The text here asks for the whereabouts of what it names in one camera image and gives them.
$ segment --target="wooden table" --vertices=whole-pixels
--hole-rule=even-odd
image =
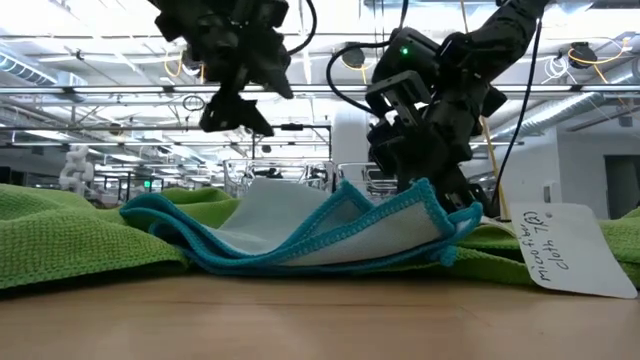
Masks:
[[[0,359],[640,359],[640,301],[419,280],[165,278],[0,302]]]

